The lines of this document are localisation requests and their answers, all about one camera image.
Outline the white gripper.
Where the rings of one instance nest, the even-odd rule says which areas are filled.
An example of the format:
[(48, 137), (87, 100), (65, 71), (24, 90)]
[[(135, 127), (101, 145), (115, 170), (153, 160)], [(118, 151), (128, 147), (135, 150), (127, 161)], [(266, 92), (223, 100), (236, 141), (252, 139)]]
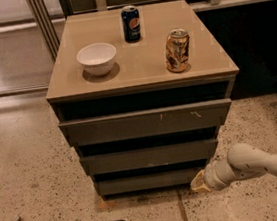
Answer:
[(235, 172), (226, 159), (209, 163), (193, 178), (190, 189), (197, 193), (223, 190), (235, 181)]

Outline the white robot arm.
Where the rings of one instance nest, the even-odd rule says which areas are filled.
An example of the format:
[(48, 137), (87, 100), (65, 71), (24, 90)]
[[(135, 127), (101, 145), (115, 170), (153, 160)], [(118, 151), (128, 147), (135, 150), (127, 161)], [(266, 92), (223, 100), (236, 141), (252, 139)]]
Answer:
[(248, 180), (266, 173), (277, 177), (277, 154), (239, 143), (230, 147), (221, 161), (209, 163), (193, 178), (195, 192), (223, 190), (234, 181)]

